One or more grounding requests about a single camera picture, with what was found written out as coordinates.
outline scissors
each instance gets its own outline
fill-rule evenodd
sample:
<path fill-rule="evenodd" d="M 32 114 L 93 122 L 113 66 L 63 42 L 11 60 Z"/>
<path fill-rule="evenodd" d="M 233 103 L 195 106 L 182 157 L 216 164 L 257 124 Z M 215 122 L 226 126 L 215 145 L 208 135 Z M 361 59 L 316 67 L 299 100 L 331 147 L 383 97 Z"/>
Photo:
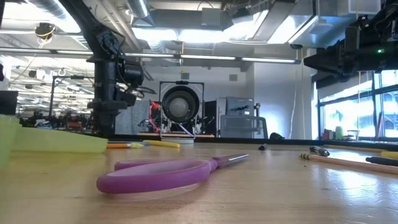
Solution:
<path fill-rule="evenodd" d="M 97 189 L 108 194 L 151 192 L 205 181 L 210 172 L 249 154 L 205 159 L 138 159 L 117 162 L 115 171 L 101 175 Z"/>

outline green plastic container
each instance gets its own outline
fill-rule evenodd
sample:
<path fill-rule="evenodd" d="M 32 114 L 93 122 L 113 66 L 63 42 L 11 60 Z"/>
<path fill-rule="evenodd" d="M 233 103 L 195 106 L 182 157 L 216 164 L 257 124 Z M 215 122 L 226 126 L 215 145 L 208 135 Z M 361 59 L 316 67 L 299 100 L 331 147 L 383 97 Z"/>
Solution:
<path fill-rule="evenodd" d="M 10 160 L 10 152 L 20 127 L 18 118 L 0 114 L 0 168 Z"/>

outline wooden table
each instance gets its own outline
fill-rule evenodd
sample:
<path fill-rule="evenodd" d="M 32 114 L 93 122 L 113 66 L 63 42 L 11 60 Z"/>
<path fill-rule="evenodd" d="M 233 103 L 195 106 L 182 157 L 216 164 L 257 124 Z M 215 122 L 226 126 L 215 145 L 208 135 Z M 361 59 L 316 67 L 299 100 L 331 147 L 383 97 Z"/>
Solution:
<path fill-rule="evenodd" d="M 181 149 L 113 149 L 105 154 L 12 154 L 0 171 L 0 223 L 398 223 L 397 176 L 303 161 L 302 146 L 195 144 Z M 106 195 L 96 178 L 115 162 L 210 158 L 246 152 L 247 161 L 181 189 Z M 363 159 L 360 152 L 331 151 Z"/>

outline machine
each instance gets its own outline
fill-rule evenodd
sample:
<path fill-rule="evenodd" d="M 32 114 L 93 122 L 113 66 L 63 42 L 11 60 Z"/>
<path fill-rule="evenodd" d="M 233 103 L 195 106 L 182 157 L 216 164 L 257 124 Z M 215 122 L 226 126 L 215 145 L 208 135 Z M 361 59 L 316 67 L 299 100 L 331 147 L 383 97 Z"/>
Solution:
<path fill-rule="evenodd" d="M 359 16 L 345 30 L 346 38 L 304 59 L 308 67 L 346 82 L 360 71 L 398 69 L 398 0 L 386 0 L 372 18 Z"/>

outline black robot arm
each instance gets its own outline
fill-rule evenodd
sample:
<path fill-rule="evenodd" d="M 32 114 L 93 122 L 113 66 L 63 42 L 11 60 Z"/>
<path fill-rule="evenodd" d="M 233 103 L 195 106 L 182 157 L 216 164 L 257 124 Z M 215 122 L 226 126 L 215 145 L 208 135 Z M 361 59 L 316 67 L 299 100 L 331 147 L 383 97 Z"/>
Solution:
<path fill-rule="evenodd" d="M 139 62 L 128 62 L 123 55 L 124 36 L 100 23 L 82 0 L 59 1 L 79 25 L 93 51 L 88 62 L 95 64 L 95 98 L 88 107 L 93 108 L 101 133 L 114 134 L 115 117 L 119 110 L 134 105 L 136 101 L 136 96 L 122 91 L 116 83 L 125 83 L 129 90 L 142 85 L 142 67 Z"/>
<path fill-rule="evenodd" d="M 345 34 L 344 40 L 318 49 L 304 64 L 330 72 L 343 82 L 359 71 L 398 69 L 398 0 L 387 0 L 372 19 L 359 16 Z"/>

